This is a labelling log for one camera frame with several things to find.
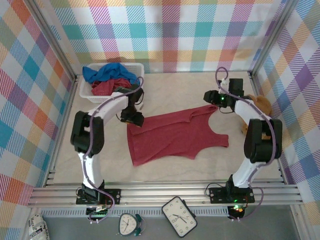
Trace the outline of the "brown teddy bear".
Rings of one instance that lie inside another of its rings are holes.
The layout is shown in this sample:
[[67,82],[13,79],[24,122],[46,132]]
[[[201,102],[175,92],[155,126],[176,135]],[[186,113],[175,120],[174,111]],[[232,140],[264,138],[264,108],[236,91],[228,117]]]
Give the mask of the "brown teddy bear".
[[[253,103],[255,104],[255,106],[261,110],[264,114],[266,114],[267,116],[270,116],[272,114],[272,106],[270,101],[262,96],[262,95],[258,95],[258,96],[254,96],[251,94],[248,94],[245,96],[247,99],[252,100]],[[243,133],[244,136],[247,135],[247,131],[248,131],[248,125],[246,124],[245,121],[242,121],[242,128],[241,128],[241,132]],[[262,133],[261,134],[261,138],[262,140],[270,140],[271,136],[268,136],[266,133]]]

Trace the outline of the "red tank top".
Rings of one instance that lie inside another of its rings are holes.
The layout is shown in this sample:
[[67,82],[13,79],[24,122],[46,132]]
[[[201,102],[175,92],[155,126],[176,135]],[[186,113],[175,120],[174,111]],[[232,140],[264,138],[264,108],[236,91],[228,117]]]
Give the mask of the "red tank top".
[[110,96],[117,88],[129,89],[132,84],[125,78],[114,78],[107,81],[94,81],[91,92],[94,96]]
[[127,143],[132,164],[137,167],[167,157],[194,160],[206,148],[229,146],[227,134],[217,134],[209,126],[215,105],[147,117],[141,127],[127,125]]

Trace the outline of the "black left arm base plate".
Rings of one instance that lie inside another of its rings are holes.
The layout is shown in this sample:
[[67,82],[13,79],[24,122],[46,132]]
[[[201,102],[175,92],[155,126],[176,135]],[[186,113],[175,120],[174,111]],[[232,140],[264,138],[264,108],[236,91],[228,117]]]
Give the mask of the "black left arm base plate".
[[[105,189],[109,195],[111,195],[115,204],[119,205],[121,200],[120,189]],[[111,205],[112,199],[100,191],[91,188],[78,188],[76,190],[76,202],[77,205]]]

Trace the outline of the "aluminium side rail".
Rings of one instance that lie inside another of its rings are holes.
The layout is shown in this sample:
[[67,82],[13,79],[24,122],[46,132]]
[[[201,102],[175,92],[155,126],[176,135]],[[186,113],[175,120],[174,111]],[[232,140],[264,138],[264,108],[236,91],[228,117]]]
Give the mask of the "aluminium side rail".
[[66,99],[67,101],[66,101],[66,105],[65,105],[65,110],[64,110],[64,113],[63,113],[62,119],[61,119],[61,125],[60,125],[60,128],[58,129],[57,138],[54,142],[54,148],[52,151],[52,155],[50,157],[46,172],[44,174],[43,181],[40,185],[41,188],[45,188],[48,185],[47,182],[50,182],[52,179],[54,179],[54,175],[56,172],[56,165],[57,165],[57,161],[59,158],[59,153],[60,153],[61,147],[63,145],[63,140],[64,140],[65,132],[67,129],[67,123],[68,123],[68,120],[70,117],[73,101],[74,101],[75,95],[77,93],[78,80],[79,80],[79,78],[77,77],[73,81],[73,83],[71,84],[70,92],[69,92],[69,95]]
[[[254,77],[252,71],[248,70],[247,74],[248,74],[254,95],[255,96],[259,95],[260,92],[259,92],[258,84],[256,83],[256,80],[255,80],[255,77]],[[270,162],[270,165],[268,165],[268,166],[272,167],[274,164],[277,164],[277,170],[279,172],[278,173],[279,174],[278,181],[283,183],[284,185],[287,185],[288,181],[287,181],[287,177],[284,173],[281,161],[278,158],[275,158],[272,162]],[[253,176],[256,178],[260,173],[264,172],[266,169],[267,169],[267,166],[261,166]]]

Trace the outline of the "small green alarm clock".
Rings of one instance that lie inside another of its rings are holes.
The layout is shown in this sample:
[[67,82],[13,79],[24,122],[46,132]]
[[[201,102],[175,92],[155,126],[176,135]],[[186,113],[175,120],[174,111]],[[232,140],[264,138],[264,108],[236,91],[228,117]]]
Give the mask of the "small green alarm clock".
[[123,213],[118,222],[118,233],[123,236],[140,236],[146,228],[146,221],[139,215]]

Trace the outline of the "white plastic mesh basket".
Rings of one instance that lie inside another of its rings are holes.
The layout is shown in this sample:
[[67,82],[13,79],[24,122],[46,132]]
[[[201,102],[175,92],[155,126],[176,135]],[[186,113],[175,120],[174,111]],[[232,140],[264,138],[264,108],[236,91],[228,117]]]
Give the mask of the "white plastic mesh basket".
[[[107,62],[103,63],[91,63],[88,65],[89,68],[98,71],[101,67],[108,64]],[[145,69],[142,63],[138,62],[122,62],[123,65],[129,72],[135,74],[137,77],[145,76]],[[85,81],[84,77],[81,75],[79,77],[79,96],[81,98],[87,99],[92,103],[102,103],[109,98],[109,96],[97,96],[93,95],[91,90],[91,85]]]

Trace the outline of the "blue tank top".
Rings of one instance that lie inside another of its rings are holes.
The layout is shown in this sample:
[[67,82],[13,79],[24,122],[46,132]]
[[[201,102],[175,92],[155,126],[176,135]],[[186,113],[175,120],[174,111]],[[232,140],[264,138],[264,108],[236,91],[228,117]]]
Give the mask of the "blue tank top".
[[83,66],[82,75],[84,80],[91,85],[94,82],[107,82],[112,79],[125,79],[131,85],[139,84],[140,80],[138,78],[142,76],[129,71],[124,65],[116,62],[107,63],[98,70]]

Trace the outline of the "black square analogue clock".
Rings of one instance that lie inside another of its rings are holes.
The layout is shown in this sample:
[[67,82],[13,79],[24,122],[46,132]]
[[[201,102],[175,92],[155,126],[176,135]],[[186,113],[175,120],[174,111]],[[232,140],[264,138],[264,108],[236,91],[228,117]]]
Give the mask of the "black square analogue clock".
[[179,196],[165,203],[161,211],[180,238],[184,238],[198,226],[196,215]]

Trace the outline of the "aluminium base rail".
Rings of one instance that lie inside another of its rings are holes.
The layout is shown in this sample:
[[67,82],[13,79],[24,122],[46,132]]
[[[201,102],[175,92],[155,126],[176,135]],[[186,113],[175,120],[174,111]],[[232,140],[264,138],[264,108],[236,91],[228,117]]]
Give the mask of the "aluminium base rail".
[[[190,207],[211,205],[212,196],[205,193],[206,184],[114,184],[114,189],[120,189],[117,207],[161,207],[173,197],[180,197]],[[81,188],[75,185],[58,185],[35,188],[28,202],[28,207],[75,207],[80,198]],[[253,190],[254,202],[257,205],[301,205],[303,203],[298,187],[283,184],[262,184]]]

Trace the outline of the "newspaper print bag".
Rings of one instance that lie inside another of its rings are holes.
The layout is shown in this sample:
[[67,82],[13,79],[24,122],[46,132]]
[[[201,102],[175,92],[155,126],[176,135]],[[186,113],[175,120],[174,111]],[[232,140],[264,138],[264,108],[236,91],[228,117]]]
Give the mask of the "newspaper print bag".
[[41,214],[36,214],[31,218],[34,232],[30,235],[30,240],[50,240],[48,226]]

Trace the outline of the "aluminium frame post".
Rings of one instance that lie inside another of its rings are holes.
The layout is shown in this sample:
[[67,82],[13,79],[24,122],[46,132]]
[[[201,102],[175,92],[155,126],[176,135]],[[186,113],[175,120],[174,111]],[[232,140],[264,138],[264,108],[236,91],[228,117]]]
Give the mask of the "aluminium frame post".
[[253,62],[249,70],[247,71],[251,79],[254,79],[258,75],[258,72],[263,66],[272,46],[280,36],[298,2],[299,0],[280,1],[279,7],[272,18],[262,39],[262,43],[253,58]]
[[23,0],[27,8],[29,9],[31,15],[34,17],[35,21],[39,25],[39,28],[43,35],[45,36],[46,40],[48,41],[49,45],[52,47],[54,53],[56,54],[57,58],[59,59],[62,67],[66,71],[67,75],[72,79],[74,82],[77,79],[77,75],[72,69],[66,55],[64,54],[56,36],[54,35],[50,25],[48,24],[46,18],[43,16],[43,13],[36,3],[36,0]]

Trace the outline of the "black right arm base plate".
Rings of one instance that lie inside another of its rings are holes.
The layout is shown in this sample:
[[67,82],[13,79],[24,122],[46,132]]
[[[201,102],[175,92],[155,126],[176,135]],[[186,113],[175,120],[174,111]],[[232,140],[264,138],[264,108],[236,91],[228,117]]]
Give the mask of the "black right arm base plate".
[[211,204],[235,204],[235,203],[254,203],[255,197],[251,188],[227,189],[226,187],[209,188],[209,197]]

